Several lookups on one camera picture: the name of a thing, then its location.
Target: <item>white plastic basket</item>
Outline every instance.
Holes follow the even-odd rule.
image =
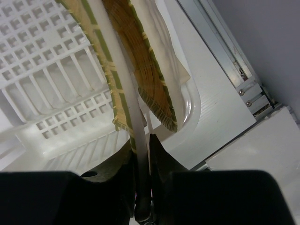
[[[121,148],[129,136],[112,124],[101,66],[62,5],[2,0],[0,32],[0,170],[81,174]],[[197,88],[191,79],[181,89],[186,103],[181,138],[172,138],[139,99],[148,123],[145,133],[163,133],[161,140],[177,144],[195,128]]]

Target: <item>gray wall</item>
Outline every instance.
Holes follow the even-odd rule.
[[[300,0],[213,0],[270,93],[300,119]]]

